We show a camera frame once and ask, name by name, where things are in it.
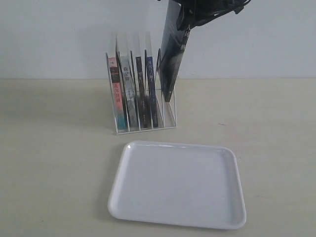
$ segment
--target wall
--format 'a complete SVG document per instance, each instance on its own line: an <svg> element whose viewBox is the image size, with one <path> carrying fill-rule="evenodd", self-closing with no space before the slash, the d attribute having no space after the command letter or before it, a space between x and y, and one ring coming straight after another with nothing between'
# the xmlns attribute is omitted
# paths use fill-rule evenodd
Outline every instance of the wall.
<svg viewBox="0 0 316 237"><path fill-rule="evenodd" d="M114 29L160 46L167 0L2 0L0 78L105 78ZM182 78L316 77L316 1L253 0L193 29Z"/></svg>

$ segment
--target white tray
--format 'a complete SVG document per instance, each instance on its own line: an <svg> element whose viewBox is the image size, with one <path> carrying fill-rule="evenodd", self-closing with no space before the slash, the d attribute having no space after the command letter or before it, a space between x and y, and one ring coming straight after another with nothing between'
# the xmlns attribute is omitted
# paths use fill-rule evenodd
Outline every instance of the white tray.
<svg viewBox="0 0 316 237"><path fill-rule="evenodd" d="M236 157L214 146L127 144L108 209L123 220L213 229L246 221Z"/></svg>

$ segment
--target white table surface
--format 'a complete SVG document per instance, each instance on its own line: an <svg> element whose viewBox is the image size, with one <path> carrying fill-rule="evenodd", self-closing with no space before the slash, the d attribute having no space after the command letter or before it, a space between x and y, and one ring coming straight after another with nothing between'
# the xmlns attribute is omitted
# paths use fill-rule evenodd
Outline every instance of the white table surface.
<svg viewBox="0 0 316 237"><path fill-rule="evenodd" d="M0 80L1 237L314 237L316 80L178 80L178 128L113 135L107 80ZM219 145L237 156L239 230L116 220L107 211L133 140Z"/></svg>

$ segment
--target book spine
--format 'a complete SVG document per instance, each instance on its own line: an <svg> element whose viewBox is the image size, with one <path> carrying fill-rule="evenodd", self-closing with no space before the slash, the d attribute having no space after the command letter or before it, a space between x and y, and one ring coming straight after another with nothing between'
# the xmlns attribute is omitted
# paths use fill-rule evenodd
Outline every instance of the book spine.
<svg viewBox="0 0 316 237"><path fill-rule="evenodd" d="M179 56L177 57L177 61L176 61L175 65L174 65L174 71L173 71L173 75L171 77L170 86L169 86L168 91L167 91L167 93L165 95L165 99L164 100L166 102L170 102L170 100L171 100L172 92L173 92L174 85L175 85L176 80L177 80L177 76L179 74L179 69L180 69L182 57L183 57L183 54L184 54L184 50L186 49L186 46L187 46L187 42L188 42L188 39L189 39L190 31L191 31L190 28L188 28L184 32L184 36L183 36L183 39L182 39L182 42L181 42L181 46L180 46L180 53L179 53Z"/></svg>
<svg viewBox="0 0 316 237"><path fill-rule="evenodd" d="M146 95L145 95L145 88L144 88L142 57L136 57L136 68L137 68L137 79L138 79L139 95L140 95L139 118L143 127L147 128L148 118L147 118L147 109L146 109Z"/></svg>
<svg viewBox="0 0 316 237"><path fill-rule="evenodd" d="M138 127L138 118L135 106L136 96L133 80L130 73L128 56L121 56L120 62L123 76L123 84L125 88L125 96L127 101L129 124L131 127Z"/></svg>
<svg viewBox="0 0 316 237"><path fill-rule="evenodd" d="M117 126L118 126L118 130L123 130L123 129L126 129L126 122L125 122L122 94L121 94L120 81L119 81L119 68L118 68L117 60L115 57L109 58L109 68L110 68L110 74L111 74L112 85L113 85L115 109L117 112Z"/></svg>
<svg viewBox="0 0 316 237"><path fill-rule="evenodd" d="M149 87L150 108L152 112L153 127L158 127L158 115L157 115L157 99L154 77L153 57L147 57L147 79Z"/></svg>

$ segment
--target book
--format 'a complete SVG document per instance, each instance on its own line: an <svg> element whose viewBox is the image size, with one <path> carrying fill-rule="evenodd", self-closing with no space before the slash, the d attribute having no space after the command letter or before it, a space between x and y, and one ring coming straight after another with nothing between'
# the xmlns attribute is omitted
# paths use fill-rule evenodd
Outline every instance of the book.
<svg viewBox="0 0 316 237"><path fill-rule="evenodd" d="M162 35L160 68L161 88L166 102L170 102L190 34L190 28L177 30L176 23L180 9L180 4L173 0L169 0Z"/></svg>
<svg viewBox="0 0 316 237"><path fill-rule="evenodd" d="M154 63L153 63L150 32L146 33L145 44L146 44L145 60L146 60L146 66L147 66L147 80L148 80L148 89L149 89L149 98L150 98L149 99L150 110L151 110L151 116L153 120L153 127L158 127L156 86L155 86Z"/></svg>
<svg viewBox="0 0 316 237"><path fill-rule="evenodd" d="M139 43L139 34L133 34L133 43L135 49L135 61L136 61L136 70L137 70L137 81L138 81L138 90L139 90L139 120L143 128L148 127L148 111L146 104L146 95L144 88L144 75L143 75L143 66L142 66L142 57L140 51Z"/></svg>
<svg viewBox="0 0 316 237"><path fill-rule="evenodd" d="M121 94L121 85L119 79L119 67L116 58L116 46L117 46L117 36L116 33L112 33L111 43L110 43L110 50L109 54L107 54L107 64L108 64L108 72L109 78L112 82L113 88L113 100L114 100L114 111L116 114L116 123L118 130L126 129L126 120L124 114L124 106L123 106L123 99Z"/></svg>
<svg viewBox="0 0 316 237"><path fill-rule="evenodd" d="M118 55L121 66L121 75L123 81L123 88L126 98L126 107L128 114L128 121L130 127L138 127L138 117L136 110L136 94L135 87L133 83L133 78L131 74L129 54L127 47L127 37L126 34L118 36Z"/></svg>

